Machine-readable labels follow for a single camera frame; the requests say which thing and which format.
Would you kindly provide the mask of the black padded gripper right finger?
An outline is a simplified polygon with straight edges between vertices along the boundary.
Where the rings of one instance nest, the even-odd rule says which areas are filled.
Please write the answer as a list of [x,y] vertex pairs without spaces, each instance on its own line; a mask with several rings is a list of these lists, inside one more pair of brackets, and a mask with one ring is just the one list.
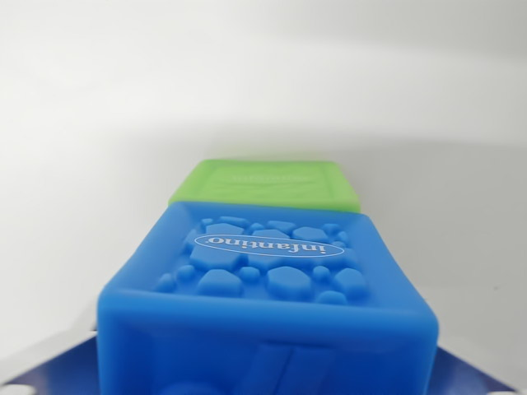
[[526,394],[526,369],[509,358],[480,352],[465,359],[438,347],[430,394]]

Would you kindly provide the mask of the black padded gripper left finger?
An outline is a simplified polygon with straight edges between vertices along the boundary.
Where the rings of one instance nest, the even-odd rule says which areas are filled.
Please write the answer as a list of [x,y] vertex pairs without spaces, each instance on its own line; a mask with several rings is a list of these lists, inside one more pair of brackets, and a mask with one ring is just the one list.
[[2,394],[98,394],[96,331],[71,329],[1,361]]

